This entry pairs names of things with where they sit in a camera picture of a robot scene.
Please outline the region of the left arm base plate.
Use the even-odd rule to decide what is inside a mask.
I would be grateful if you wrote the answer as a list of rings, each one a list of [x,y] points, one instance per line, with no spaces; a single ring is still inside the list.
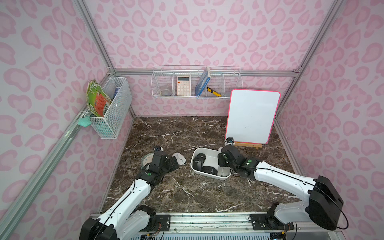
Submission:
[[[148,225],[141,232],[169,232],[171,215],[151,216]]]

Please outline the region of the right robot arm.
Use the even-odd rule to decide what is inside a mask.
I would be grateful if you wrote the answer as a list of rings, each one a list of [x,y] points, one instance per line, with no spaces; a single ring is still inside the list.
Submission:
[[[281,223],[313,222],[329,231],[340,228],[339,219],[345,216],[344,201],[327,177],[314,179],[281,170],[257,158],[245,157],[234,145],[226,145],[219,151],[218,163],[243,178],[274,185],[299,198],[298,202],[270,208],[270,213]]]

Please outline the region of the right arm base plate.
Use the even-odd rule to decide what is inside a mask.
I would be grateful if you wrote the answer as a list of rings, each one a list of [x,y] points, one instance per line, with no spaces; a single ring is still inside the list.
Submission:
[[[252,223],[254,231],[290,231],[295,229],[293,223],[283,224],[276,217],[268,214],[251,214],[248,220]]]

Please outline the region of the black mouse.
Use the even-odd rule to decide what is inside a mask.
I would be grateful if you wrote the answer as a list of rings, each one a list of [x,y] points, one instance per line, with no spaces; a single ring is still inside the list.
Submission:
[[[202,172],[210,175],[214,175],[214,176],[218,175],[218,170],[211,166],[203,166]]]
[[[196,171],[202,171],[202,168],[203,168],[203,164],[206,160],[206,155],[203,154],[203,153],[199,153],[197,154],[194,159],[193,159],[193,169],[196,170]]]

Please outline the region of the white pink mouse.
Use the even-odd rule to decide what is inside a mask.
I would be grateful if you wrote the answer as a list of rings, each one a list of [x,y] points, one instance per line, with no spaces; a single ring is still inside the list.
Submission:
[[[177,163],[182,166],[186,164],[186,158],[181,153],[174,153],[172,157],[176,158]]]

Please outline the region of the white storage box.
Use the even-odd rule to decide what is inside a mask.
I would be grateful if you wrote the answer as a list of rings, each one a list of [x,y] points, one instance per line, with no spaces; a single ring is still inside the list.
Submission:
[[[190,163],[192,170],[198,175],[227,180],[231,176],[231,169],[219,165],[219,153],[217,150],[197,148]]]

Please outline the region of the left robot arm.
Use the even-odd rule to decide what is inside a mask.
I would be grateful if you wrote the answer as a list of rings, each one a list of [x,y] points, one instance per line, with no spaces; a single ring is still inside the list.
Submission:
[[[139,232],[150,236],[166,230],[157,221],[156,210],[141,205],[166,174],[179,168],[176,157],[155,150],[152,161],[136,175],[132,185],[117,202],[97,219],[88,218],[81,227],[80,240],[129,240]]]

